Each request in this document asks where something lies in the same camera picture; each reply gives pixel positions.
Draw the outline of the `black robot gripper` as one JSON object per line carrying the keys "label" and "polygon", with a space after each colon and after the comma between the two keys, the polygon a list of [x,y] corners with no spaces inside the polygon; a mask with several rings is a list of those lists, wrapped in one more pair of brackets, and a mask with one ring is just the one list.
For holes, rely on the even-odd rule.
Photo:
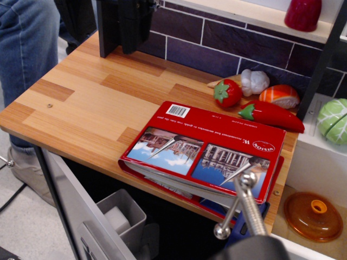
{"label": "black robot gripper", "polygon": [[124,54],[132,54],[149,39],[153,13],[159,1],[118,1],[120,40]]}

